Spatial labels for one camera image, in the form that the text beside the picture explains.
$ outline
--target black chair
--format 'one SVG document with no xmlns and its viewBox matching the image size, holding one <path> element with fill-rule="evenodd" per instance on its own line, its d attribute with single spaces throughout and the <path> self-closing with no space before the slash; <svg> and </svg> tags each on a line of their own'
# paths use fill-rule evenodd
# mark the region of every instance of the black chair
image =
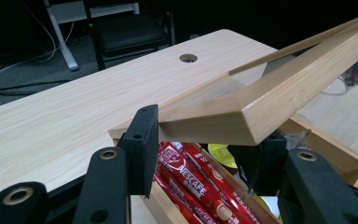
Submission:
<svg viewBox="0 0 358 224">
<path fill-rule="evenodd" d="M 146 14 L 136 14 L 138 1 L 83 0 L 83 3 L 100 71 L 105 69 L 106 62 L 157 51 L 161 46 L 172 44 L 169 12 L 163 13 L 158 25 Z M 133 12 L 103 14 L 107 7 L 124 5 L 132 6 Z"/>
</svg>

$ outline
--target light wood tabletop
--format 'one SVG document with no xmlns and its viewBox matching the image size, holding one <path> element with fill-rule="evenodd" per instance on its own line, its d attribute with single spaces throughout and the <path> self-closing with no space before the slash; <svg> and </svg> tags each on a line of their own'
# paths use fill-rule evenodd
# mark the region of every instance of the light wood tabletop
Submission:
<svg viewBox="0 0 358 224">
<path fill-rule="evenodd" d="M 108 130 L 139 108 L 167 105 L 273 51 L 220 30 L 1 105 L 0 190 L 24 181 L 56 189 L 85 174 L 92 153 L 113 145 Z M 198 59 L 184 63 L 183 54 Z M 261 77 L 265 67 L 251 69 L 241 81 Z M 342 96 L 320 94 L 297 116 L 358 151 L 358 87 Z M 133 223 L 156 223 L 137 196 L 132 210 Z"/>
</svg>

